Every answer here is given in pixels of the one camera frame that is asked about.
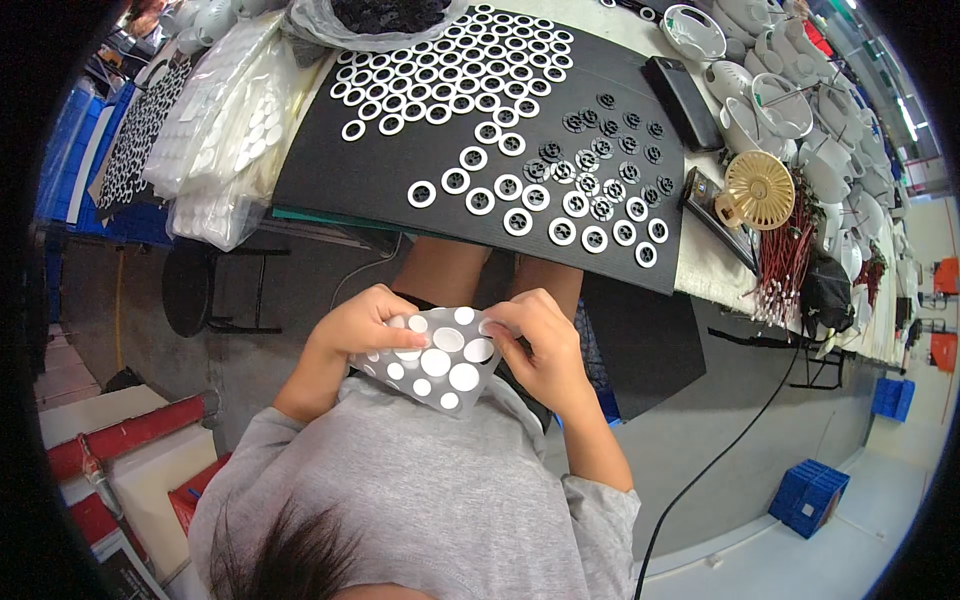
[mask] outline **red metal frame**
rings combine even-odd
[[[100,460],[109,460],[203,417],[204,398],[193,396],[146,415],[122,420],[88,433],[85,437],[94,456]],[[83,472],[84,449],[76,439],[50,448],[47,450],[47,458],[57,482],[66,481]]]

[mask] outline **blue bin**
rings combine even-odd
[[[916,390],[917,384],[909,379],[897,380],[881,377],[876,381],[873,413],[887,419],[905,422],[906,415],[910,411],[910,402],[913,401],[913,394]]]
[[[848,474],[807,459],[783,475],[769,513],[809,540],[833,515],[848,483]]]

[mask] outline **black plastic part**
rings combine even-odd
[[[651,57],[641,70],[687,149],[711,152],[724,147],[707,102],[680,60]]]

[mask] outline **finger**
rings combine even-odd
[[[493,343],[496,349],[503,354],[503,360],[507,361],[510,370],[514,372],[514,377],[520,383],[529,381],[534,376],[534,367],[527,358],[527,353],[523,351],[523,346],[514,339],[510,330],[501,324],[491,323],[487,325],[487,332],[493,336]]]

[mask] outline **dark hair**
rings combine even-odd
[[[222,600],[332,598],[347,582],[357,538],[345,538],[337,507],[299,519],[292,500],[252,556],[238,560],[230,541],[227,503],[210,550],[210,592]]]

